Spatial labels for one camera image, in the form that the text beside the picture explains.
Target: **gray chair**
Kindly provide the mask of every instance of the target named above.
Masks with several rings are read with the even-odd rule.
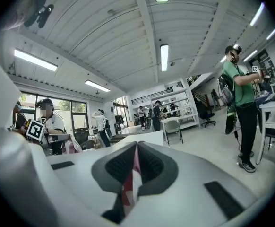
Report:
[[[168,121],[165,125],[165,132],[166,132],[166,136],[167,136],[168,146],[170,146],[169,145],[168,134],[176,133],[176,132],[180,132],[181,142],[184,143],[183,136],[181,134],[180,124],[177,121],[175,121],[175,120]]]

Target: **shoe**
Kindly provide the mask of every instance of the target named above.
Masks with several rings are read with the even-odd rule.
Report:
[[[256,167],[250,161],[239,162],[239,167],[246,170],[246,172],[252,173],[256,171]]]
[[[250,153],[250,157],[253,157],[254,156],[254,152],[253,151],[251,151],[251,153]]]

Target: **white floor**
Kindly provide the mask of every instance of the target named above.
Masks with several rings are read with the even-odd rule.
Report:
[[[254,157],[251,159],[256,166],[256,172],[247,173],[237,165],[238,142],[234,134],[224,133],[226,123],[226,109],[215,112],[212,120],[216,121],[216,126],[208,125],[207,128],[191,127],[182,131],[182,144],[179,134],[168,135],[170,148],[187,152],[202,157],[219,168],[223,169],[245,186],[247,186],[257,197],[260,197],[275,184],[275,142],[268,151],[268,141],[266,138],[265,150],[259,165],[255,164],[258,157],[261,133],[257,129],[253,151]],[[140,131],[141,126],[128,127],[123,133],[148,133],[151,130]],[[241,131],[238,130],[239,142],[241,142]]]

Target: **balcony railing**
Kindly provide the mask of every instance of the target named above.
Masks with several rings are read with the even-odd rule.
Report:
[[[171,92],[173,92],[172,88],[167,89],[165,91],[158,92],[158,93],[153,93],[153,94],[150,94],[147,96],[139,97],[137,99],[133,99],[131,102],[132,102],[132,105],[137,105],[137,104],[141,104],[141,103],[150,101],[151,98],[154,96],[164,95],[164,94],[171,93]]]

